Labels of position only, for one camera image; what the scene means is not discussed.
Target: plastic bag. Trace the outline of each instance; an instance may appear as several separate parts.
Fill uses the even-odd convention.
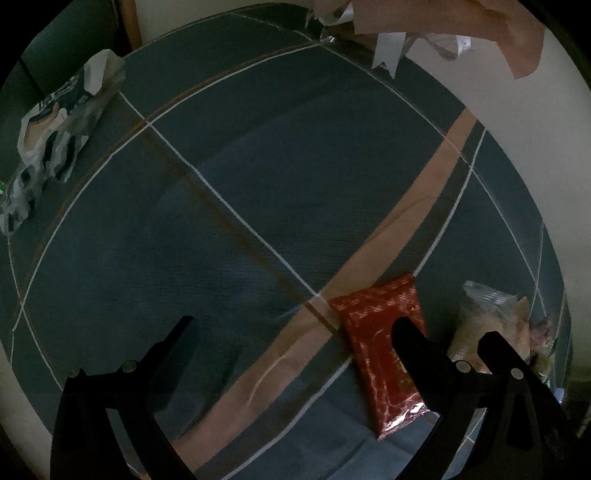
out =
[[[544,382],[548,380],[554,365],[553,340],[552,323],[549,318],[530,330],[530,367],[532,372]]]
[[[425,333],[414,277],[329,300],[340,313],[374,414],[378,440],[427,411],[410,375],[392,349],[392,324],[409,317]]]
[[[110,50],[98,52],[23,117],[17,142],[22,163],[0,203],[4,235],[29,218],[48,178],[68,181],[78,153],[125,80],[124,64]]]
[[[486,285],[464,283],[465,301],[460,309],[460,325],[447,356],[452,361],[465,360],[478,372],[488,372],[478,357],[478,342],[487,332],[499,332],[526,360],[530,356],[529,302],[494,290]]]

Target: crumpled bag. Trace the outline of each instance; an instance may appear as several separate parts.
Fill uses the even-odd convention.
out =
[[[124,64],[110,50],[98,52],[23,117],[17,142],[22,164],[0,203],[4,235],[29,218],[49,177],[68,181],[78,153],[125,80]]]
[[[549,319],[531,327],[530,303],[525,297],[518,301],[513,295],[473,281],[464,283],[464,291],[466,297],[460,309],[459,326],[447,356],[454,362],[465,360],[478,372],[489,373],[478,357],[478,342],[485,333],[496,331],[543,377],[548,364],[551,365]]]

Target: red package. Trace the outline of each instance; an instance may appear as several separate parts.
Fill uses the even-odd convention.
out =
[[[392,349],[392,324],[409,317],[425,334],[414,277],[404,274],[386,285],[329,300],[340,313],[365,380],[378,440],[427,411],[410,375]]]

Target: white stripe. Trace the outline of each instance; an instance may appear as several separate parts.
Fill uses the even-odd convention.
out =
[[[8,262],[10,263],[10,272],[12,273],[12,280],[14,281],[14,288],[17,291],[18,304],[21,305],[21,307],[22,307],[21,292],[19,291],[19,288],[18,288],[17,275],[16,275],[16,273],[14,273],[14,264],[12,263],[12,252],[10,251],[10,237],[7,236],[6,240],[7,240],[7,249],[8,249]],[[18,322],[18,319],[20,318],[21,314],[19,313],[18,315],[19,316],[17,317],[17,322]],[[11,337],[10,337],[10,360],[8,362],[12,366],[12,355],[14,354],[14,330],[11,330],[10,334],[11,334]]]
[[[8,261],[10,262],[10,270],[12,272],[12,279],[14,280],[14,288],[17,291],[18,302],[21,304],[21,310],[19,312],[19,317],[20,317],[21,313],[25,317],[25,322],[27,323],[27,326],[29,327],[29,332],[31,332],[31,337],[33,337],[33,342],[35,342],[35,346],[37,347],[37,350],[39,351],[41,358],[43,358],[43,362],[45,363],[45,365],[49,369],[49,372],[50,372],[51,376],[53,377],[53,380],[55,380],[57,386],[60,387],[60,390],[63,391],[63,388],[61,387],[60,383],[57,381],[56,375],[53,372],[53,370],[51,369],[49,362],[47,362],[45,355],[43,355],[43,352],[41,351],[41,347],[39,346],[39,343],[37,343],[37,338],[35,338],[35,335],[33,334],[33,329],[31,328],[31,323],[29,322],[29,318],[27,317],[27,312],[25,311],[24,299],[21,302],[21,293],[19,292],[19,289],[18,289],[17,276],[14,273],[14,264],[12,263],[12,252],[10,250],[10,237],[7,237],[7,242],[8,242],[7,243],[7,245],[8,245]],[[10,366],[12,366],[12,359],[14,357],[14,334],[15,334],[14,329],[11,330],[10,333],[11,333]]]
[[[280,54],[277,54],[277,55],[273,55],[272,57],[267,57],[267,58],[265,58],[265,59],[262,59],[262,60],[256,61],[255,63],[251,63],[250,65],[248,65],[248,66],[246,66],[246,67],[244,67],[244,68],[241,68],[240,70],[237,70],[237,71],[235,71],[235,72],[229,73],[228,75],[226,75],[226,76],[224,76],[224,77],[221,77],[221,78],[219,78],[219,79],[215,80],[215,81],[214,81],[214,82],[212,82],[212,83],[209,83],[208,85],[204,86],[203,88],[200,88],[199,90],[197,90],[197,91],[195,91],[195,92],[191,93],[190,95],[187,95],[185,98],[182,98],[182,99],[181,99],[181,100],[179,100],[177,103],[175,103],[175,104],[171,105],[171,106],[170,106],[170,107],[168,107],[168,108],[167,108],[167,109],[166,109],[164,112],[162,112],[161,114],[159,114],[158,116],[156,116],[156,117],[155,117],[153,120],[151,120],[149,123],[150,123],[150,124],[156,123],[156,122],[157,122],[158,120],[160,120],[160,119],[161,119],[161,118],[162,118],[164,115],[168,114],[169,112],[171,112],[172,110],[174,110],[176,107],[178,107],[178,106],[179,106],[179,105],[181,105],[182,103],[186,102],[186,101],[187,101],[187,100],[189,100],[190,98],[194,97],[194,96],[195,96],[195,95],[197,95],[198,93],[202,93],[202,92],[204,92],[205,90],[207,90],[208,88],[210,88],[210,87],[213,87],[214,85],[217,85],[218,83],[220,83],[220,82],[223,82],[224,80],[227,80],[228,78],[234,77],[234,75],[238,75],[239,73],[242,73],[242,72],[245,72],[245,71],[247,71],[247,70],[250,70],[251,68],[253,68],[253,67],[256,67],[257,65],[260,65],[261,63],[265,63],[266,61],[269,61],[269,60],[274,60],[274,59],[278,59],[279,57],[284,57],[284,56],[286,56],[286,55],[291,55],[292,53],[296,53],[296,52],[299,52],[299,51],[302,51],[302,50],[308,50],[308,48],[314,48],[314,47],[317,47],[317,46],[319,46],[319,45],[320,45],[319,43],[314,43],[314,44],[312,44],[312,45],[306,45],[305,47],[300,47],[300,48],[297,48],[297,49],[295,49],[295,50],[285,51],[285,52],[283,52],[283,53],[280,53]]]
[[[133,465],[131,465],[130,463],[126,462],[127,466],[129,467],[129,469],[131,470],[131,472],[137,477],[137,478],[142,478],[141,473],[139,473],[135,467]]]
[[[142,118],[143,120],[145,120],[144,116],[137,110],[137,108],[135,108],[131,102],[125,97],[125,95],[123,93],[119,93],[121,95],[121,97],[123,98],[123,100],[125,100],[127,102],[127,104],[129,105],[130,108],[132,108],[135,113],[137,113],[139,115],[140,118]],[[298,281],[306,288],[306,290],[308,290],[314,297],[320,297],[326,304],[328,304],[328,302],[322,298],[322,296],[320,296],[320,294],[316,293],[316,291],[314,291],[314,289],[312,289],[312,287],[310,287],[306,281],[300,277],[300,275],[298,274],[298,272],[295,271],[295,269],[285,260],[285,258],[283,258],[281,256],[281,254],[275,250],[263,237],[261,237],[258,232],[251,227],[244,218],[242,218],[240,216],[240,214],[234,210],[234,208],[232,208],[232,206],[218,193],[218,191],[213,188],[213,186],[207,181],[207,179],[202,175],[202,173],[194,166],[192,165],[190,162],[188,162],[182,155],[181,153],[173,147],[173,145],[164,137],[164,135],[162,133],[160,133],[160,131],[152,124],[151,121],[149,120],[145,120],[147,122],[147,124],[150,126],[150,128],[152,130],[154,130],[154,132],[162,139],[162,141],[170,148],[170,150],[172,150],[175,155],[186,165],[188,166],[190,169],[192,169],[195,174],[197,175],[197,177],[199,177],[199,180],[201,180],[203,182],[203,184],[216,196],[216,198],[224,205],[224,207],[226,207],[231,214],[233,214],[233,216],[241,223],[243,224],[244,227],[246,227],[246,229],[253,234],[258,240],[259,242],[261,242],[263,245],[265,245],[265,247],[273,254],[275,255],[275,257],[277,257],[277,259],[283,264],[285,265],[285,267],[287,268],[287,270],[289,270],[292,275],[298,279]]]
[[[339,52],[334,51],[332,48],[328,48],[325,45],[322,45],[323,48],[325,48],[327,51],[331,52],[334,55],[337,55],[338,57],[342,58],[343,60],[349,62],[351,65],[354,65],[355,67],[359,68],[359,70],[365,72],[367,75],[369,75],[370,77],[372,77],[374,80],[376,80],[377,82],[381,83],[384,87],[386,87],[388,90],[390,90],[394,95],[396,95],[398,98],[400,98],[404,103],[406,103],[411,109],[413,109],[421,118],[423,118],[429,125],[431,125],[431,127],[433,127],[442,137],[443,140],[447,143],[449,143],[452,148],[458,153],[458,155],[460,156],[460,158],[466,163],[469,164],[469,162],[467,161],[466,157],[464,157],[464,155],[462,154],[462,152],[458,149],[458,147],[451,142],[446,134],[437,126],[435,125],[433,122],[431,122],[424,113],[422,113],[412,102],[410,102],[410,100],[408,100],[404,95],[402,95],[399,91],[397,91],[396,89],[394,89],[391,85],[389,85],[388,83],[386,83],[384,80],[382,80],[380,77],[378,77],[375,73],[373,73],[370,70],[366,70],[363,66],[355,63],[353,60],[345,57],[344,55],[341,55]],[[537,285],[537,282],[535,280],[535,275],[533,273],[533,270],[531,269],[525,254],[523,253],[523,250],[521,249],[521,246],[519,245],[519,243],[517,242],[517,239],[515,237],[515,234],[513,233],[513,230],[511,230],[511,227],[509,226],[509,223],[507,222],[507,220],[505,219],[505,216],[503,215],[503,213],[501,212],[501,209],[499,208],[499,206],[496,204],[496,201],[494,201],[494,199],[492,198],[491,193],[488,191],[488,189],[486,188],[486,186],[484,185],[484,183],[482,182],[482,180],[480,179],[480,177],[478,176],[478,174],[474,171],[473,172],[474,176],[476,177],[476,179],[478,180],[478,182],[480,183],[480,185],[482,186],[482,188],[484,189],[484,191],[486,192],[486,194],[488,195],[488,197],[490,198],[490,200],[492,201],[493,205],[495,206],[496,211],[499,213],[499,215],[501,216],[501,219],[503,220],[503,223],[505,224],[505,226],[507,227],[507,230],[509,230],[509,233],[511,234],[511,237],[513,238],[513,241],[515,242],[517,249],[519,250],[519,253],[521,254],[521,257],[523,258],[525,265],[527,266],[527,269],[530,272],[531,278],[534,280],[534,282]],[[544,304],[544,299],[542,298],[542,296],[540,295],[540,301],[542,302],[542,308],[544,309],[544,314],[545,314],[545,304]]]
[[[542,220],[542,227],[541,227],[541,233],[540,233],[540,257],[538,259],[538,273],[535,276],[535,281],[534,281],[534,293],[532,294],[532,300],[531,300],[531,305],[530,305],[530,318],[531,318],[531,314],[534,311],[534,305],[535,305],[535,299],[538,296],[538,294],[540,293],[540,288],[538,286],[538,283],[540,282],[540,270],[542,270],[542,251],[544,248],[544,221]]]
[[[449,214],[447,215],[447,218],[446,218],[445,222],[443,223],[441,230],[439,230],[439,233],[435,237],[435,240],[433,241],[433,243],[429,247],[429,250],[427,250],[427,253],[423,257],[423,260],[421,261],[421,263],[419,263],[418,267],[413,272],[414,277],[416,277],[417,275],[419,275],[419,273],[421,273],[421,270],[425,266],[425,263],[427,263],[427,260],[429,260],[429,257],[431,256],[431,254],[435,250],[437,244],[439,243],[439,240],[441,240],[443,234],[445,233],[445,230],[447,229],[449,222],[452,220],[453,214],[456,212],[457,206],[459,205],[460,200],[462,199],[462,196],[464,195],[464,192],[466,191],[466,188],[468,186],[468,182],[470,182],[470,177],[472,176],[472,172],[474,171],[474,163],[476,162],[476,157],[478,156],[478,152],[480,151],[480,146],[482,145],[482,140],[484,139],[485,133],[486,133],[486,129],[484,129],[482,131],[482,135],[480,136],[480,141],[478,142],[478,146],[476,147],[476,151],[474,152],[474,156],[472,157],[472,163],[470,164],[470,169],[468,170],[468,174],[466,175],[466,180],[464,181],[464,185],[462,185],[462,188],[460,189],[460,193],[458,194],[456,201],[453,204],[452,209],[450,210]]]
[[[472,427],[472,430],[470,430],[470,433],[468,435],[466,435],[464,437],[464,439],[462,440],[459,448],[457,449],[458,452],[462,449],[462,447],[464,446],[464,444],[466,443],[467,440],[470,440],[472,443],[475,443],[475,441],[472,439],[472,434],[476,431],[476,428],[478,427],[478,423],[482,420],[482,418],[484,417],[484,415],[485,415],[485,412],[483,411],[480,414],[480,418],[476,421],[476,423]]]
[[[558,326],[556,327],[556,337],[555,340],[558,338],[558,333],[562,328],[562,322],[564,319],[564,312],[566,311],[566,288],[562,291],[562,299],[560,300],[560,314],[558,314]]]
[[[109,155],[109,157],[105,160],[105,162],[99,167],[98,170],[96,170],[96,172],[94,172],[92,174],[92,177],[90,177],[86,183],[84,184],[84,186],[80,189],[80,191],[78,192],[78,194],[74,197],[74,200],[72,200],[72,203],[68,205],[68,208],[66,209],[66,211],[64,212],[64,215],[61,217],[60,221],[58,222],[58,224],[56,225],[56,229],[51,233],[51,236],[49,237],[49,240],[47,241],[47,245],[45,245],[45,248],[43,249],[43,252],[41,253],[41,256],[39,257],[39,261],[37,262],[37,265],[35,266],[35,269],[33,270],[33,274],[31,275],[31,279],[29,281],[29,285],[27,285],[27,290],[25,291],[25,296],[22,299],[22,303],[21,303],[21,309],[18,313],[18,318],[17,321],[15,322],[14,326],[12,327],[12,331],[14,332],[17,327],[18,327],[18,322],[21,319],[22,313],[25,309],[25,303],[27,302],[27,298],[29,296],[29,292],[31,291],[31,286],[33,285],[33,281],[35,280],[35,277],[37,276],[37,271],[39,270],[39,266],[41,265],[41,262],[43,261],[43,258],[45,257],[45,254],[47,252],[47,249],[49,248],[49,246],[51,245],[51,242],[53,242],[53,239],[55,238],[58,230],[60,229],[62,223],[64,223],[64,220],[66,219],[66,217],[68,216],[68,214],[70,213],[70,211],[72,210],[73,206],[76,204],[76,202],[78,201],[78,199],[80,198],[80,195],[82,195],[82,193],[88,188],[88,185],[90,185],[92,183],[92,181],[96,178],[96,176],[103,170],[103,168],[105,168],[109,162],[111,161],[111,158],[113,158],[114,155],[116,155],[117,153],[119,153],[124,147],[126,147],[135,137],[137,137],[141,132],[143,132],[145,129],[148,128],[148,125],[144,125],[140,130],[138,130],[136,133],[134,133],[130,138],[128,138],[119,148],[117,148],[111,155]]]
[[[566,344],[566,356],[564,357],[564,366],[562,367],[562,377],[560,378],[560,381],[562,382],[562,384],[564,385],[564,380],[565,380],[565,376],[566,376],[566,366],[569,363],[569,350],[570,350],[570,346],[573,343],[573,331],[571,329],[570,334],[569,334],[569,342]],[[556,374],[554,374],[554,383],[556,383]]]
[[[304,416],[304,414],[308,411],[308,409],[312,406],[312,404],[318,398],[320,398],[324,394],[324,392],[326,392],[329,389],[329,387],[335,382],[335,380],[337,378],[340,377],[340,375],[347,369],[347,367],[351,364],[352,361],[353,361],[353,356],[348,357],[347,360],[345,360],[345,363],[343,363],[339,367],[339,369],[332,375],[332,377],[330,377],[328,379],[328,381],[324,385],[322,385],[322,387],[320,387],[318,392],[316,392],[314,395],[312,395],[308,399],[308,401],[304,404],[304,406],[297,413],[297,415],[292,419],[291,422],[289,422],[287,424],[287,426],[281,431],[281,433],[279,435],[277,435],[274,439],[272,439],[269,443],[267,443],[264,447],[262,447],[254,455],[252,455],[242,465],[240,465],[240,466],[236,467],[234,470],[232,470],[229,474],[227,474],[224,478],[222,478],[222,480],[228,480],[229,478],[232,478],[234,475],[236,475],[237,473],[244,470],[247,466],[249,466],[257,458],[259,458],[263,453],[265,453],[268,449],[273,447],[277,442],[279,442],[283,437],[285,437],[285,435],[287,435],[290,432],[290,430],[296,425],[296,423]]]
[[[234,12],[234,13],[230,13],[233,17],[240,17],[240,18],[244,18],[246,20],[253,20],[255,22],[259,22],[263,25],[268,25],[269,27],[275,27],[277,30],[283,30],[286,32],[290,32],[290,33],[297,33],[298,35],[307,38],[308,40],[312,40],[314,41],[314,39],[312,37],[309,37],[308,35],[306,35],[304,32],[301,32],[299,30],[290,30],[289,28],[285,28],[282,25],[278,25],[272,22],[268,22],[266,20],[262,20],[260,18],[254,18],[254,17],[249,17],[248,15],[242,15],[238,12]]]

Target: beige stripe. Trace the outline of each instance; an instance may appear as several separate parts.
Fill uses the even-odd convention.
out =
[[[458,160],[456,148],[463,148],[475,122],[468,110],[462,112],[447,139],[396,207],[326,284],[323,297],[329,299],[369,287],[384,273],[441,194]],[[315,298],[310,303],[330,323],[339,326],[337,314],[324,302]],[[331,337],[309,309],[302,307],[206,417],[174,442],[187,466],[196,470],[242,433],[300,375]]]

